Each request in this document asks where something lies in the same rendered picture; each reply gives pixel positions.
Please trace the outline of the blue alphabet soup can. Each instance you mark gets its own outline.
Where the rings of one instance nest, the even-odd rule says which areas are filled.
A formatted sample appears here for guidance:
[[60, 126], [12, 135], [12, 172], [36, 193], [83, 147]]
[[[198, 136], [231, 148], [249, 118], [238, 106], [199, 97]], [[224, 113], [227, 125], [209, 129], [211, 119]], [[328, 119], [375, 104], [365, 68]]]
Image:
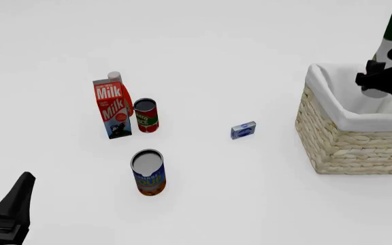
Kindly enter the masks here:
[[139, 192], [146, 196], [158, 195], [166, 187], [163, 155], [147, 148], [137, 152], [131, 159], [131, 169]]

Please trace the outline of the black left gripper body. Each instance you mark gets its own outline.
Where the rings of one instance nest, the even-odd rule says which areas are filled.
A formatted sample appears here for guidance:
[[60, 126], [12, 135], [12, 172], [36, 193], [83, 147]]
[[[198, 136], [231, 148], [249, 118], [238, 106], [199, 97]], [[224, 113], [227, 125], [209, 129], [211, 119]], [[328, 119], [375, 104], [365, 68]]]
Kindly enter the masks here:
[[11, 227], [0, 227], [0, 245], [23, 245], [29, 232], [29, 224], [8, 223]]

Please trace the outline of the red ketchup bottle white cap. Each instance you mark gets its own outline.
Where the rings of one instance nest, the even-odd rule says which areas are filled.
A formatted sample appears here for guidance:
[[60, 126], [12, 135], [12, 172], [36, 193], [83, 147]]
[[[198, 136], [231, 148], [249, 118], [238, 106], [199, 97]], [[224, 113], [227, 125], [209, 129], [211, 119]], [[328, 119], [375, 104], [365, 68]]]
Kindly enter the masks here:
[[132, 100], [131, 100], [131, 97], [129, 95], [127, 88], [123, 84], [121, 74], [118, 71], [112, 71], [112, 72], [108, 73], [108, 79], [111, 82], [120, 82], [120, 84], [122, 86], [123, 97], [125, 100], [125, 107], [127, 108], [128, 116], [132, 116], [134, 113]]

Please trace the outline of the red tomato sauce can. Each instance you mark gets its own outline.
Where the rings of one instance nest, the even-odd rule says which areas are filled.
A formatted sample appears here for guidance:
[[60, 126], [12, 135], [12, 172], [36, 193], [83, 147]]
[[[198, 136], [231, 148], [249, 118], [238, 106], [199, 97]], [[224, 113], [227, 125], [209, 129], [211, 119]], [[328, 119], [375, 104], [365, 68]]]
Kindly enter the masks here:
[[153, 99], [138, 99], [134, 103], [133, 109], [141, 132], [152, 133], [159, 128], [157, 104]]

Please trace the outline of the woven basket with white liner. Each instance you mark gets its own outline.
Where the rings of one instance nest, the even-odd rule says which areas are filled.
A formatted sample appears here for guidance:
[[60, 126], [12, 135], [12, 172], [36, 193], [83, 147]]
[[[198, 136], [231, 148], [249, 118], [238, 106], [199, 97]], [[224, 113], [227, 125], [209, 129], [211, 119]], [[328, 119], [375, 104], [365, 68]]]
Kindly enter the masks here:
[[316, 173], [392, 174], [392, 96], [372, 99], [355, 83], [365, 67], [309, 66], [295, 128]]

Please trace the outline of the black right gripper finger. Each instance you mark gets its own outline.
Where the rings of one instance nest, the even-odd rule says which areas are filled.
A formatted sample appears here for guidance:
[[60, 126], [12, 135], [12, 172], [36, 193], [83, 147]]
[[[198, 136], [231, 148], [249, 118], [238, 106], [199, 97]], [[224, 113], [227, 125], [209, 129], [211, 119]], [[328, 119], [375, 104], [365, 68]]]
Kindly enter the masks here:
[[361, 91], [392, 91], [392, 67], [386, 69], [385, 65], [386, 63], [374, 60], [367, 61], [366, 73], [357, 73], [355, 78], [355, 83], [361, 87]]

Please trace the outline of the small blue cream cheese box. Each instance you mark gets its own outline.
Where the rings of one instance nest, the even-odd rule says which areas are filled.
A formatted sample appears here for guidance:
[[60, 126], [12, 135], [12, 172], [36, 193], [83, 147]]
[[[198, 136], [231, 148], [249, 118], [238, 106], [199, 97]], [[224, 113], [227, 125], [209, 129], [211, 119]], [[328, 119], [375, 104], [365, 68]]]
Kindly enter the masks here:
[[252, 122], [248, 122], [245, 124], [232, 127], [231, 134], [230, 134], [231, 139], [236, 140], [238, 138], [254, 134], [256, 126], [257, 126], [256, 122], [252, 121]]

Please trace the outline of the red milk carton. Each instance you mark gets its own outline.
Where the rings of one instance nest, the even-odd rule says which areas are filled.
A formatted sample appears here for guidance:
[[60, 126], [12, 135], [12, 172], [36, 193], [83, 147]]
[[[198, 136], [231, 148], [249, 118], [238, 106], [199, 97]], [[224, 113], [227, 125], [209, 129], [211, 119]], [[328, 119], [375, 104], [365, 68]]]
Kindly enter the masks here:
[[93, 87], [108, 138], [132, 135], [122, 84], [102, 79], [93, 81]]

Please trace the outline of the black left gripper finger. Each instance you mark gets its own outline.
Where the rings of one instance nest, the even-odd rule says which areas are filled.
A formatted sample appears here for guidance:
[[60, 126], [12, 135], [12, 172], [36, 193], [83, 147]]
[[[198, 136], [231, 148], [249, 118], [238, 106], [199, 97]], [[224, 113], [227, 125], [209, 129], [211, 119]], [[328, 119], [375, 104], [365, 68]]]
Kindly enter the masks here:
[[0, 226], [30, 225], [30, 203], [35, 177], [24, 172], [0, 201]]

